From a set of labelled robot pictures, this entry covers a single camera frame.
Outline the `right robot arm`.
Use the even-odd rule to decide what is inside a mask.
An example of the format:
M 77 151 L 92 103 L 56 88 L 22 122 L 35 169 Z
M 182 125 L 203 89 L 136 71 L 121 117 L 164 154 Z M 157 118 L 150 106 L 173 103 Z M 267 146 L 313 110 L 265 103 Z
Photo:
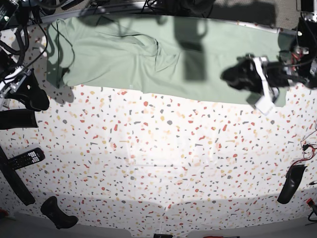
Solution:
M 0 106 L 12 99 L 27 109 L 40 112 L 49 108 L 46 92 L 40 88 L 33 64 L 46 48 L 39 48 L 39 55 L 26 61 L 29 49 L 29 23 L 40 25 L 39 10 L 30 0 L 2 0 L 0 2 Z

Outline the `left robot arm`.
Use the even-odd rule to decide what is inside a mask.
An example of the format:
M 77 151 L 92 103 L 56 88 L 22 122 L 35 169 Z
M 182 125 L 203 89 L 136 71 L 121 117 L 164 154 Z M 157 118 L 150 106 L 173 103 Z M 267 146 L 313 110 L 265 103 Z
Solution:
M 285 57 L 270 62 L 266 56 L 247 54 L 225 70 L 221 78 L 232 88 L 260 94 L 256 107 L 274 105 L 279 89 L 301 83 L 309 89 L 317 87 L 317 2 L 300 0 L 301 16 L 296 38 Z

